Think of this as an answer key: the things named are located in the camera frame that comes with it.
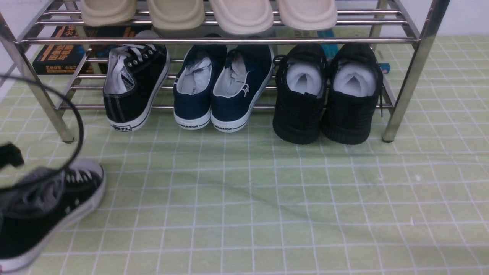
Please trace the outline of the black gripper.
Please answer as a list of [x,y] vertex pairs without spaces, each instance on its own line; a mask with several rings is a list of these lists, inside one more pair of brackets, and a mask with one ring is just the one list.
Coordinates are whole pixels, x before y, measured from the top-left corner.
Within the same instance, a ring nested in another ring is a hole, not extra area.
[[0,146],[0,170],[5,167],[21,167],[24,165],[21,150],[11,142],[4,143]]

